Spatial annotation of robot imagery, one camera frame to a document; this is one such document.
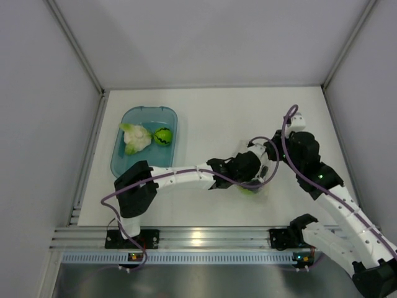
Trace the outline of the clear zip top bag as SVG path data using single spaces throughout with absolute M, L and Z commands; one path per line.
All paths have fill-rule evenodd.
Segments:
M 261 192 L 275 176 L 275 168 L 270 171 L 267 142 L 260 143 L 262 138 L 241 141 L 239 151 L 228 162 L 231 179 L 244 193 L 257 194 Z

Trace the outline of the green fake fruit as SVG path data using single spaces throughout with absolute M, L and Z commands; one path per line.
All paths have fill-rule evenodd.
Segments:
M 154 132 L 153 138 L 158 145 L 168 146 L 172 142 L 173 132 L 167 127 L 161 127 Z
M 260 189 L 258 189 L 258 188 L 246 188 L 246 187 L 242 187 L 242 186 L 239 186 L 238 189 L 245 196 L 253 196 L 260 191 Z

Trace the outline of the fake cauliflower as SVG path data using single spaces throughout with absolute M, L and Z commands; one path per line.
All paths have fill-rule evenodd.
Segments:
M 121 123 L 119 127 L 123 132 L 126 155 L 134 155 L 151 144 L 152 133 L 143 126 Z

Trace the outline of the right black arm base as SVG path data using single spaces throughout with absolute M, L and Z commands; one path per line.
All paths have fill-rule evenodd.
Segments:
M 269 236 L 271 248 L 276 250 L 302 248 L 305 245 L 298 233 L 291 228 L 272 228 Z

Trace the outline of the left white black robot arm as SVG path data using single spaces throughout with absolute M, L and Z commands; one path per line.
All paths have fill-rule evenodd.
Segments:
M 268 172 L 265 158 L 253 151 L 228 159 L 212 158 L 201 165 L 160 168 L 139 161 L 119 176 L 114 187 L 119 206 L 118 239 L 127 248 L 140 241 L 140 217 L 154 198 L 171 189 L 228 189 L 238 185 L 250 191 L 262 187 Z

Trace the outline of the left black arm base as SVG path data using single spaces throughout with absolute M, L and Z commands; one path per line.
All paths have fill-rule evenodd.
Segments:
M 138 236 L 132 238 L 144 249 L 157 249 L 159 245 L 159 230 L 143 229 Z M 108 230 L 105 239 L 105 249 L 138 249 L 130 240 L 124 239 L 119 229 Z

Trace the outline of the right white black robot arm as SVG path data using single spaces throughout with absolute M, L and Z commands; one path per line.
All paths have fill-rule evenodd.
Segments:
M 364 297 L 396 292 L 396 245 L 376 228 L 355 203 L 341 177 L 321 161 L 319 143 L 309 132 L 289 137 L 278 130 L 265 142 L 271 161 L 284 161 L 298 185 L 320 205 L 343 231 L 344 238 L 304 214 L 290 222 L 286 240 L 294 246 L 313 246 L 338 264 Z

